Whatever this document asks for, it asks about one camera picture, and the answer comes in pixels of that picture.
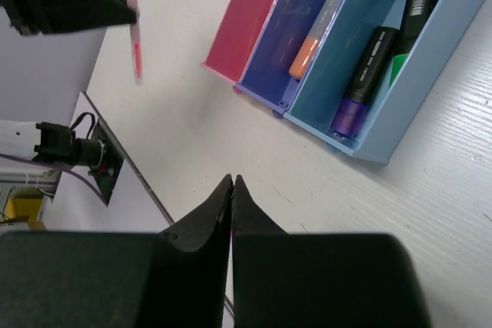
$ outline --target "black marker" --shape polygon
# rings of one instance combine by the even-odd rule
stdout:
[[[331,123],[331,130],[348,137],[355,137],[359,134],[369,112],[369,105],[393,55],[397,38],[396,28],[377,27],[374,30],[372,39],[367,44],[354,77]]]
[[[400,38],[394,53],[393,70],[391,72],[390,86],[397,77],[404,62],[408,58],[418,35],[431,16],[438,0],[407,0],[403,19],[401,20]]]

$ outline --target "highlighter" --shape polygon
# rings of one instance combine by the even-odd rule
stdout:
[[[393,69],[390,86],[410,54],[415,41],[425,26],[438,0],[407,0],[403,19],[401,20],[400,37],[394,52]]]
[[[356,137],[397,43],[398,30],[377,27],[348,85],[330,129],[346,137]]]
[[[298,55],[294,59],[294,62],[289,69],[289,74],[293,78],[301,80],[302,76],[304,76],[304,73],[311,63],[314,53],[317,51],[321,38],[326,32],[329,24],[332,22],[341,1],[342,0],[326,0],[324,3],[323,8],[317,16],[316,21],[309,31],[309,34],[307,34]]]

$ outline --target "black marker with green cap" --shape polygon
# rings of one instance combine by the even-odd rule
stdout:
[[[393,70],[390,86],[410,54],[418,35],[431,16],[438,0],[407,0],[403,19],[401,20],[400,36],[395,48]]]

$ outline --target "storage bin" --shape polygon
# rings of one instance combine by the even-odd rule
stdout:
[[[352,157],[387,163],[483,1],[439,0],[391,87],[388,67],[360,134],[346,138],[329,129],[344,91],[374,29],[401,26],[406,0],[343,0],[285,117]]]
[[[231,0],[203,64],[279,114],[301,85],[288,73],[326,0]]]

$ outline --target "tabletop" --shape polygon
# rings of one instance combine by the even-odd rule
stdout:
[[[108,30],[88,95],[174,219],[226,173],[292,233],[377,231],[410,251],[435,326],[492,320],[492,0],[387,166],[330,153],[200,68],[229,0],[139,0],[143,85],[128,28]]]

